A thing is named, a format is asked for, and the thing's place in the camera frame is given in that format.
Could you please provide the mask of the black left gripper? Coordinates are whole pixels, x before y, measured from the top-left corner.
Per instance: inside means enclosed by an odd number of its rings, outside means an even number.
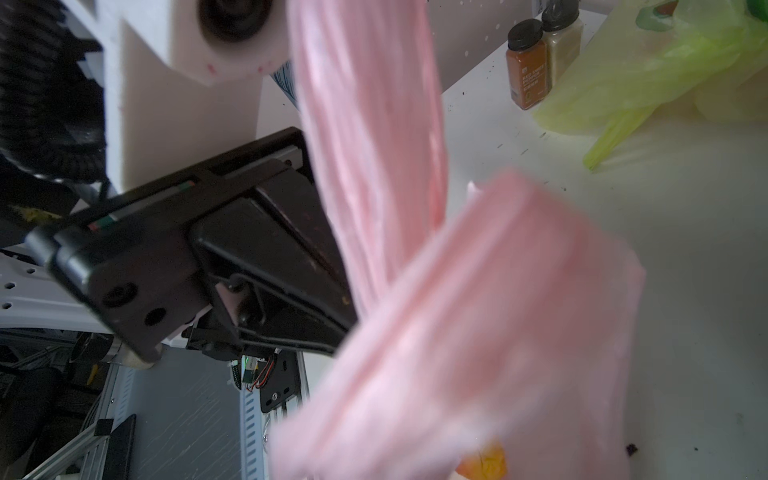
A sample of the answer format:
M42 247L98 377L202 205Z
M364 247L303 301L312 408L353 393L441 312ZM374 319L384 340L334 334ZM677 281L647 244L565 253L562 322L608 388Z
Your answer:
M286 165L277 155L291 147L302 159ZM234 294L232 309L222 294L214 304L243 348L331 356L357 314L317 189L298 173L305 150L300 129L283 129L37 227L25 245L146 362L209 304L201 267Z

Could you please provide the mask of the pink plastic bag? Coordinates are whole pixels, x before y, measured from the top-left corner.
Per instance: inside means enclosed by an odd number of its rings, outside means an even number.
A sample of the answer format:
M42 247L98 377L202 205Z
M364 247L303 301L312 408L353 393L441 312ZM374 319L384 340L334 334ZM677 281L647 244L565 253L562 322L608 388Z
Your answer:
M626 479L644 271L506 171L446 215L422 1L292 1L299 109L358 323L269 437L274 479L445 479L497 445L511 479Z

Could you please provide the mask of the orange yellow peach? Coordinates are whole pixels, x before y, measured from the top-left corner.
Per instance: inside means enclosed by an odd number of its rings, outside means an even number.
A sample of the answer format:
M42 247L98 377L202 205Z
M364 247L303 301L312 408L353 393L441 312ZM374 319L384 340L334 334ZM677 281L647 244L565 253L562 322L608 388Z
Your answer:
M501 480L508 473L505 452L500 444L465 456L455 472L469 480Z

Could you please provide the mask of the green avocado print plastic bag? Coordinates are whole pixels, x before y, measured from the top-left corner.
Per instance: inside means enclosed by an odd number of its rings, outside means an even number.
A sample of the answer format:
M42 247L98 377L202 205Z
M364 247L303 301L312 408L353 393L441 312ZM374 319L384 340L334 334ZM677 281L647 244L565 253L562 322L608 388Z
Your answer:
M764 1L621 1L533 114L564 135L600 133L594 169L660 107L715 123L767 119Z

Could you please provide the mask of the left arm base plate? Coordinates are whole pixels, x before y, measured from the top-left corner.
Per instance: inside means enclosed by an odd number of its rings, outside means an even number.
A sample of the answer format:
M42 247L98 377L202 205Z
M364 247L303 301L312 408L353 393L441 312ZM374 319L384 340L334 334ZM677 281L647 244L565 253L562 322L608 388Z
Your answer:
M263 414L286 407L301 394L298 356L293 351L275 350L263 359L243 356L230 367L235 387L255 394Z

